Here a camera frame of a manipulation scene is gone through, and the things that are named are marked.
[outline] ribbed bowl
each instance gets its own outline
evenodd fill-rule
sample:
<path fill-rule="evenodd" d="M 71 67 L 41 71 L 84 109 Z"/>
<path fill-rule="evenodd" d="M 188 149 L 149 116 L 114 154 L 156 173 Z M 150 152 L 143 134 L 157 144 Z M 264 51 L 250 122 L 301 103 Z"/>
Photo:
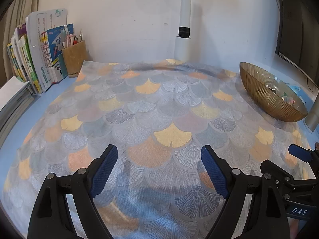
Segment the ribbed bowl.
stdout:
<path fill-rule="evenodd" d="M 269 115 L 284 122 L 296 122 L 307 116 L 308 111 L 301 99 L 276 76 L 250 63 L 240 63 L 239 69 L 246 91 Z M 277 95 L 266 85 L 275 89 Z M 292 106 L 281 98 L 284 92 L 295 100 Z"/>

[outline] beige curtain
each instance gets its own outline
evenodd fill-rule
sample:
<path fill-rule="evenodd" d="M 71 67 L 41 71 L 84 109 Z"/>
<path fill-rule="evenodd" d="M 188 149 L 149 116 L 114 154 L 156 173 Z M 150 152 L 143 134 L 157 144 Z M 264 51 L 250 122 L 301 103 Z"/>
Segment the beige curtain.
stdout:
<path fill-rule="evenodd" d="M 14 75 L 13 64 L 7 53 L 7 44 L 11 43 L 15 28 L 26 22 L 26 17 L 38 10 L 39 0 L 14 0 L 0 22 L 0 87 Z"/>

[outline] yellow ginkgo leaf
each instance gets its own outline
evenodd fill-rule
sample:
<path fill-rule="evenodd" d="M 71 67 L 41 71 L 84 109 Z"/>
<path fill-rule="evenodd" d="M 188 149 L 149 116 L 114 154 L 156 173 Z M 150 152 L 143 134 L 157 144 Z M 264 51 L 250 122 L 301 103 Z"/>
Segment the yellow ginkgo leaf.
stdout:
<path fill-rule="evenodd" d="M 27 134 L 27 136 L 25 137 L 24 141 L 23 141 L 23 144 L 29 142 L 29 140 L 31 139 L 32 137 L 32 129 L 29 131 L 29 133 Z"/>
<path fill-rule="evenodd" d="M 237 75 L 235 72 L 232 72 L 232 71 L 229 71 L 229 70 L 226 70 L 226 69 L 225 69 L 225 73 L 229 77 L 235 77 Z"/>
<path fill-rule="evenodd" d="M 213 93 L 213 96 L 217 99 L 220 99 L 222 101 L 230 102 L 232 100 L 232 96 L 222 92 L 221 90 L 219 92 Z"/>
<path fill-rule="evenodd" d="M 125 74 L 121 75 L 121 77 L 128 79 L 128 78 L 132 78 L 132 77 L 139 76 L 139 75 L 140 75 L 140 73 L 133 72 L 132 70 L 129 70 Z"/>
<path fill-rule="evenodd" d="M 188 74 L 190 77 L 194 77 L 197 79 L 207 79 L 207 75 L 200 73 L 200 72 L 191 72 Z"/>
<path fill-rule="evenodd" d="M 291 169 L 294 168 L 298 163 L 298 158 L 291 155 L 288 150 L 286 151 L 285 159 L 286 164 L 288 164 Z"/>
<path fill-rule="evenodd" d="M 153 141 L 149 136 L 143 143 L 129 147 L 127 154 L 139 166 L 154 168 L 171 158 L 171 148 Z"/>
<path fill-rule="evenodd" d="M 93 160 L 87 147 L 77 151 L 76 153 L 70 153 L 68 158 L 69 168 L 72 172 L 75 172 L 80 168 L 87 168 Z"/>
<path fill-rule="evenodd" d="M 74 131 L 77 130 L 82 125 L 82 123 L 83 121 L 79 121 L 78 116 L 75 115 L 70 119 L 63 119 L 61 121 L 61 128 L 67 131 Z"/>
<path fill-rule="evenodd" d="M 76 86 L 76 87 L 74 88 L 74 91 L 75 91 L 75 92 L 83 92 L 83 91 L 89 89 L 90 87 L 91 87 L 91 85 L 85 83 L 85 84 Z"/>
<path fill-rule="evenodd" d="M 268 144 L 261 143 L 258 139 L 255 139 L 254 145 L 248 150 L 251 157 L 261 163 L 272 156 L 272 148 Z"/>
<path fill-rule="evenodd" d="M 180 65 L 180 64 L 184 63 L 183 61 L 176 60 L 176 59 L 166 59 L 166 61 L 167 61 L 168 63 L 173 64 L 173 65 Z"/>
<path fill-rule="evenodd" d="M 7 178 L 4 181 L 3 190 L 4 190 L 4 192 L 8 192 L 10 188 L 11 188 L 11 183 L 10 183 L 8 176 L 7 176 Z"/>
<path fill-rule="evenodd" d="M 177 148 L 186 145 L 190 141 L 192 132 L 181 131 L 172 123 L 168 128 L 154 132 L 154 136 L 162 145 L 167 147 L 172 145 L 173 148 Z"/>
<path fill-rule="evenodd" d="M 47 142 L 56 142 L 61 138 L 62 132 L 60 122 L 58 122 L 53 127 L 49 127 L 44 131 L 44 140 Z"/>
<path fill-rule="evenodd" d="M 22 180 L 27 180 L 29 179 L 31 175 L 31 168 L 29 165 L 29 158 L 25 159 L 24 161 L 19 162 L 19 177 Z"/>
<path fill-rule="evenodd" d="M 208 173 L 207 172 L 201 172 L 200 174 L 199 174 L 199 178 L 200 178 L 200 180 L 207 186 L 207 187 L 209 187 L 209 188 L 211 188 L 211 189 L 215 189 L 215 187 L 214 187 L 214 185 L 213 185 L 213 183 L 212 183 L 212 180 L 211 180 L 211 178 L 209 177 L 209 175 L 208 175 Z"/>
<path fill-rule="evenodd" d="M 307 170 L 303 167 L 302 169 L 302 176 L 304 180 L 309 180 L 309 173 L 307 172 Z"/>
<path fill-rule="evenodd" d="M 83 74 L 82 71 L 80 71 L 80 73 L 79 73 L 79 75 L 78 75 L 78 77 L 77 77 L 76 82 L 82 81 L 82 80 L 85 78 L 85 76 L 86 76 L 86 75 Z"/>
<path fill-rule="evenodd" d="M 98 70 L 98 75 L 103 76 L 107 75 L 112 71 L 113 67 L 110 64 L 107 64 Z"/>
<path fill-rule="evenodd" d="M 138 228 L 139 219 L 125 215 L 117 207 L 115 200 L 105 207 L 98 208 L 98 213 L 114 237 L 126 237 Z"/>
<path fill-rule="evenodd" d="M 219 115 L 218 109 L 208 107 L 203 102 L 199 106 L 192 108 L 192 112 L 203 119 L 214 119 Z"/>
<path fill-rule="evenodd" d="M 261 127 L 259 127 L 259 132 L 255 136 L 264 145 L 271 145 L 273 140 L 274 140 L 273 132 L 266 131 L 266 130 L 262 129 Z"/>
<path fill-rule="evenodd" d="M 160 83 L 152 83 L 150 79 L 147 79 L 143 85 L 135 87 L 139 93 L 151 94 L 156 92 L 160 88 Z"/>
<path fill-rule="evenodd" d="M 295 130 L 293 133 L 292 133 L 296 138 L 300 138 L 301 139 L 301 134 L 299 132 L 299 130 Z"/>
<path fill-rule="evenodd" d="M 124 103 L 119 102 L 116 97 L 109 99 L 107 101 L 99 101 L 98 102 L 98 107 L 100 110 L 105 111 L 105 112 L 110 112 L 114 109 L 117 109 L 119 107 L 122 107 Z"/>
<path fill-rule="evenodd" d="M 55 98 L 55 100 L 53 102 L 50 103 L 50 105 L 59 103 L 60 101 L 62 101 L 61 96 L 58 96 Z"/>

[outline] metal screw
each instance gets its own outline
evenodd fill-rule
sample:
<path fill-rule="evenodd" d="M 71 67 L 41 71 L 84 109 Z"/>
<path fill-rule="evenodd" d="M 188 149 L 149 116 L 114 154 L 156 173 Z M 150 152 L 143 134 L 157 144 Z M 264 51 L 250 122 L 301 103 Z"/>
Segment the metal screw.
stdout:
<path fill-rule="evenodd" d="M 235 168 L 235 169 L 232 170 L 232 173 L 233 173 L 234 175 L 240 175 L 240 170 L 237 169 L 237 168 Z"/>
<path fill-rule="evenodd" d="M 272 178 L 272 176 L 269 174 L 269 173 L 265 173 L 264 174 L 264 177 L 267 179 L 267 180 L 270 180 Z"/>
<path fill-rule="evenodd" d="M 54 177 L 54 173 L 49 173 L 49 174 L 47 175 L 47 179 L 48 179 L 48 180 L 51 180 L 53 177 Z"/>
<path fill-rule="evenodd" d="M 87 171 L 87 170 L 86 170 L 85 168 L 80 168 L 80 169 L 78 170 L 78 174 L 85 174 L 86 171 Z"/>

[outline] pen holder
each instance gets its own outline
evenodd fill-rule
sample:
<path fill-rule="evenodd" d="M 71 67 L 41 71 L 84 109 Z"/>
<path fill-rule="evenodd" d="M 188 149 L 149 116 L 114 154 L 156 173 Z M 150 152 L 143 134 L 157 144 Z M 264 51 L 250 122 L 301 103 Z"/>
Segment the pen holder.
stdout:
<path fill-rule="evenodd" d="M 77 77 L 85 60 L 88 60 L 85 41 L 62 50 L 69 77 Z"/>

